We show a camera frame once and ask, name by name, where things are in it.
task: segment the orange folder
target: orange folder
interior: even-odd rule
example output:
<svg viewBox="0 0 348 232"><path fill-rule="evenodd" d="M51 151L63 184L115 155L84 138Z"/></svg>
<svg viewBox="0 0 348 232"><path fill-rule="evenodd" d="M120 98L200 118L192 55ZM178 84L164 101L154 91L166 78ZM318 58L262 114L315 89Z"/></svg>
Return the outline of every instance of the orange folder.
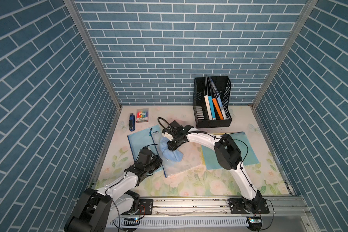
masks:
<svg viewBox="0 0 348 232"><path fill-rule="evenodd" d="M213 98L213 103L214 103L215 109L217 109L217 112L218 112L218 115L219 115L220 119L224 120L222 112L220 111L217 99Z"/></svg>

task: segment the white book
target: white book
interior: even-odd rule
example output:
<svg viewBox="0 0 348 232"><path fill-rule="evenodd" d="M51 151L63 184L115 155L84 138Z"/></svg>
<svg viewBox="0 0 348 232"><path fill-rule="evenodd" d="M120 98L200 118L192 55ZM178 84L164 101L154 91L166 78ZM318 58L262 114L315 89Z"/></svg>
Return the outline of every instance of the white book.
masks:
<svg viewBox="0 0 348 232"><path fill-rule="evenodd" d="M204 91L204 98L205 98L205 104L207 109L207 115L209 116L209 120L213 120L212 113L210 111L210 104L209 104L209 96L207 92L207 77L205 77L205 91Z"/></svg>

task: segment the blue book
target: blue book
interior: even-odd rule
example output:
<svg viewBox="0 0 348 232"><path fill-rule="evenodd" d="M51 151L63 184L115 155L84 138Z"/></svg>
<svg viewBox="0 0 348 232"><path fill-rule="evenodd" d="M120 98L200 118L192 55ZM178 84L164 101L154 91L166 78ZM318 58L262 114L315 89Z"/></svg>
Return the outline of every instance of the blue book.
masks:
<svg viewBox="0 0 348 232"><path fill-rule="evenodd" d="M212 112L212 118L213 120L215 120L215 111L214 111L214 104L213 104L213 100L212 100L212 96L208 96L209 98L209 105L210 105L210 111Z"/></svg>

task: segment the metal bracket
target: metal bracket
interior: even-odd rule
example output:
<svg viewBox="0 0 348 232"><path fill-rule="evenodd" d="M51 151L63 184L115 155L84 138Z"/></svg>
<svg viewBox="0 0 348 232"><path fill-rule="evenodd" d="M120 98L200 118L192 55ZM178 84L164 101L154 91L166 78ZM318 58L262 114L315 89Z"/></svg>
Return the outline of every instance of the metal bracket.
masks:
<svg viewBox="0 0 348 232"><path fill-rule="evenodd" d="M259 209L260 214L269 214L269 208L265 199L262 201L261 207ZM227 203L231 209L231 214L248 214L244 209L243 200L241 198L230 198Z"/></svg>
<svg viewBox="0 0 348 232"><path fill-rule="evenodd" d="M152 214L153 199L140 199L139 205L144 206L144 207L141 207L141 210L145 209L145 212L144 212L145 215ZM125 213L122 213L121 215L132 215L132 214L125 212Z"/></svg>

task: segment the blue stapler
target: blue stapler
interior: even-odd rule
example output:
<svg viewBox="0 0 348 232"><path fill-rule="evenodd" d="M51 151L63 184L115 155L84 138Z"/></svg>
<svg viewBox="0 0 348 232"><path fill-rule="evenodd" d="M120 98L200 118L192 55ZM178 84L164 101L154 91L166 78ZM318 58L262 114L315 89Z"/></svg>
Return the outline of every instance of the blue stapler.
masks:
<svg viewBox="0 0 348 232"><path fill-rule="evenodd" d="M129 130L135 131L135 117L134 114L130 114L129 116Z"/></svg>

